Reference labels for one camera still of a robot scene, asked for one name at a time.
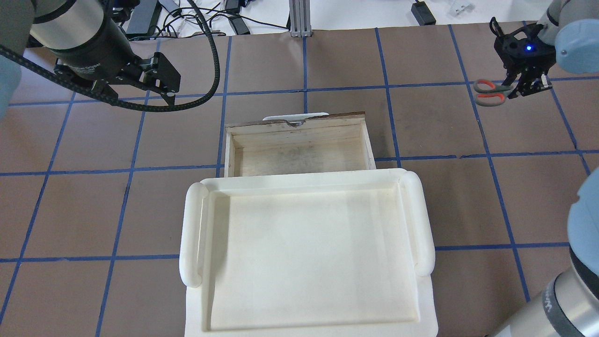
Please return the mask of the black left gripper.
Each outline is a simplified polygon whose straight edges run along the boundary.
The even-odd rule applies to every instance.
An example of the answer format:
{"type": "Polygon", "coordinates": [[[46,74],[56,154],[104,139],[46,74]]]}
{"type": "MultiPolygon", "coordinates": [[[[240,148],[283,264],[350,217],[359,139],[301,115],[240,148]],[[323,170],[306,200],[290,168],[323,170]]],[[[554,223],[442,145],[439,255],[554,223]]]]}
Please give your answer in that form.
{"type": "Polygon", "coordinates": [[[181,74],[161,52],[141,59],[132,51],[56,51],[55,71],[71,83],[94,94],[118,98],[111,86],[128,85],[150,90],[175,105],[180,90],[181,74]]]}

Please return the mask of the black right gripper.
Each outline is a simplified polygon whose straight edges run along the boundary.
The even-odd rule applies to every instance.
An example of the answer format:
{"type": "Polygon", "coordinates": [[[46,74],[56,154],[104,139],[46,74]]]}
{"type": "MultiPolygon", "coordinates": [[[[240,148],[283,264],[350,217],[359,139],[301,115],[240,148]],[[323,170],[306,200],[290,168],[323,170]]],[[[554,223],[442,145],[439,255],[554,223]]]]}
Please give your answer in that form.
{"type": "Polygon", "coordinates": [[[551,90],[548,71],[556,64],[555,47],[544,43],[538,34],[542,25],[521,26],[512,33],[505,33],[496,17],[489,22],[496,36],[494,50],[503,63],[507,79],[520,75],[515,86],[507,93],[507,99],[529,96],[551,90]]]}

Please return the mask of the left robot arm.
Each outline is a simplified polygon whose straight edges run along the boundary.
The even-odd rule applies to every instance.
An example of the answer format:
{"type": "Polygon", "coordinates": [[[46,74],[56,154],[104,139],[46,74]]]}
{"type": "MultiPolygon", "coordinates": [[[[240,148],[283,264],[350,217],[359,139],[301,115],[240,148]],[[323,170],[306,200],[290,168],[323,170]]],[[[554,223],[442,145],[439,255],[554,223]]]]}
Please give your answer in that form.
{"type": "Polygon", "coordinates": [[[130,110],[148,105],[122,102],[114,85],[162,96],[171,111],[180,73],[162,53],[136,55],[121,28],[96,0],[3,0],[1,2],[1,115],[21,82],[21,68],[99,102],[130,110]],[[58,59],[54,71],[24,58],[32,37],[58,59]]]}

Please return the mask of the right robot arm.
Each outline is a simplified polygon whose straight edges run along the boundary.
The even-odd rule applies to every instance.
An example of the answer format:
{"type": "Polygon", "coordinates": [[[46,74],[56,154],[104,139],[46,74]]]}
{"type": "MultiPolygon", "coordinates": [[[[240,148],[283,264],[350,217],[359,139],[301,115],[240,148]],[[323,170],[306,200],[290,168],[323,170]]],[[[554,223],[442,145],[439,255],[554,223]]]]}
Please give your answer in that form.
{"type": "MultiPolygon", "coordinates": [[[[552,88],[548,71],[559,65],[573,74],[598,71],[598,2],[555,0],[534,24],[503,32],[489,23],[494,49],[506,69],[501,85],[479,79],[477,105],[494,107],[508,99],[552,88]]],[[[599,188],[593,171],[571,205],[567,233],[570,267],[556,276],[492,337],[596,337],[599,334],[599,188]]]]}

